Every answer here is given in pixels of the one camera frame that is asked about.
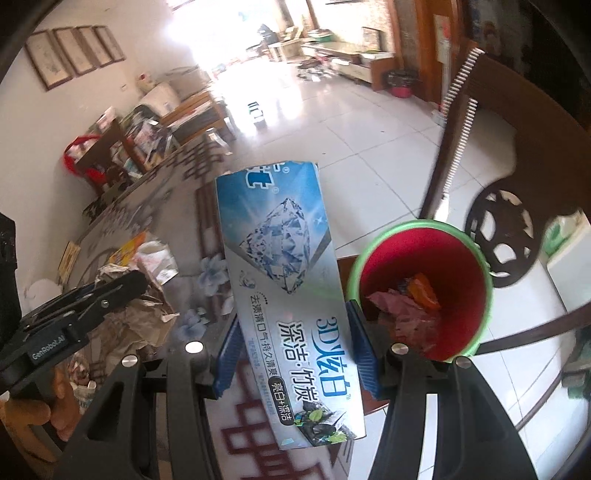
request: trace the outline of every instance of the framed picture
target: framed picture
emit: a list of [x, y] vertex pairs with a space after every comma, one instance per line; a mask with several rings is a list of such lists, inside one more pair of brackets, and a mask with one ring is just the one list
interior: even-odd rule
[[77, 75], [84, 75], [96, 68], [86, 57], [76, 30], [72, 27], [55, 28], [53, 34]]
[[376, 28], [361, 27], [363, 31], [363, 46], [368, 50], [382, 51], [381, 30]]
[[79, 34], [80, 44], [96, 67], [106, 67], [113, 63], [113, 59], [91, 26], [77, 27], [76, 31]]
[[47, 30], [31, 35], [25, 43], [25, 51], [47, 90], [72, 80], [73, 77]]
[[125, 55], [121, 50], [121, 47], [115, 40], [115, 37], [109, 30], [109, 27], [105, 27], [103, 25], [95, 27], [96, 36], [99, 37], [101, 43], [106, 48], [109, 55], [113, 61], [123, 61], [125, 60]]

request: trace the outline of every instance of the diamond image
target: diamond image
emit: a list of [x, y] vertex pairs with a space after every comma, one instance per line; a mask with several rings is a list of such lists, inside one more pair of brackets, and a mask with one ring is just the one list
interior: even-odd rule
[[310, 233], [301, 207], [286, 198], [240, 243], [254, 264], [287, 293], [304, 281]]

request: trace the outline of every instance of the silver screw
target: silver screw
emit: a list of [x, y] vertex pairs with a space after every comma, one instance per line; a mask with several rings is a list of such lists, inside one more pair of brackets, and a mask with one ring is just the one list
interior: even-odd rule
[[456, 358], [456, 365], [460, 368], [470, 368], [472, 366], [472, 362], [466, 356], [459, 356]]
[[203, 344], [201, 342], [189, 342], [185, 345], [187, 353], [199, 353], [203, 350]]
[[392, 353], [397, 355], [406, 355], [408, 353], [408, 347], [403, 343], [395, 343], [390, 347]]
[[121, 361], [121, 365], [129, 368], [129, 367], [134, 366], [137, 362], [138, 362], [138, 358], [135, 355], [127, 355], [127, 356], [123, 357], [123, 360]]

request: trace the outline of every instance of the small trash can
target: small trash can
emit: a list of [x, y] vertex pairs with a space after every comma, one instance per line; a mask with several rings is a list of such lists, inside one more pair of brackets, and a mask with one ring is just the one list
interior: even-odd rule
[[396, 289], [405, 278], [424, 273], [441, 305], [438, 340], [431, 360], [472, 355], [487, 328], [492, 279], [480, 248], [463, 232], [435, 220], [413, 220], [384, 232], [357, 257], [347, 285], [365, 317], [378, 317], [367, 300], [376, 291]]
[[416, 72], [410, 70], [390, 70], [386, 76], [386, 83], [390, 86], [390, 93], [399, 98], [411, 97], [413, 95], [413, 85], [416, 81]]

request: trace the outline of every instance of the toothpaste box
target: toothpaste box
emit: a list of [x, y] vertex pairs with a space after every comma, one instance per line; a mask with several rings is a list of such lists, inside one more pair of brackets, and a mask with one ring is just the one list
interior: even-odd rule
[[365, 436], [339, 270], [313, 163], [217, 180], [230, 283], [282, 450]]

